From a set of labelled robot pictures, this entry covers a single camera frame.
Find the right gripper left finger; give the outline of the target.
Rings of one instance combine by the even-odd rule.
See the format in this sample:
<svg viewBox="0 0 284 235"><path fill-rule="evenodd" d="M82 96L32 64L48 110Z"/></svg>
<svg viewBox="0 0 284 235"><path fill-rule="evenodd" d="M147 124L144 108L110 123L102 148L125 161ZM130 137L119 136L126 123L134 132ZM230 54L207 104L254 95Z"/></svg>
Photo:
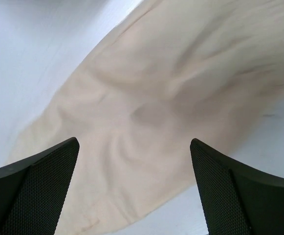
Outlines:
<svg viewBox="0 0 284 235"><path fill-rule="evenodd" d="M0 167L0 235L53 235L80 145L69 138Z"/></svg>

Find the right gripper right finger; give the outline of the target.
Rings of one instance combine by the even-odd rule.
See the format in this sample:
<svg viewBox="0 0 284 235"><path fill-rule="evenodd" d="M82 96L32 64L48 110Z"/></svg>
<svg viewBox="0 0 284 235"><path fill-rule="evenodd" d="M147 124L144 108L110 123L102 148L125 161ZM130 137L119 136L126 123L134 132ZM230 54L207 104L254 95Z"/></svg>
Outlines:
<svg viewBox="0 0 284 235"><path fill-rule="evenodd" d="M191 141L190 152L210 235L284 235L284 178L198 139Z"/></svg>

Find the beige trousers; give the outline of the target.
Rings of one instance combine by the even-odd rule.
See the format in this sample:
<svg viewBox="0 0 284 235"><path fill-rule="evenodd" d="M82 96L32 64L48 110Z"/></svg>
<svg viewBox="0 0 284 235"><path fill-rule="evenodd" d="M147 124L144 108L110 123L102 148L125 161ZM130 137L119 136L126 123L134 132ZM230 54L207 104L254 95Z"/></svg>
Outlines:
<svg viewBox="0 0 284 235"><path fill-rule="evenodd" d="M145 0L19 134L18 161L70 137L58 235L121 229L194 181L190 142L224 154L284 96L284 0Z"/></svg>

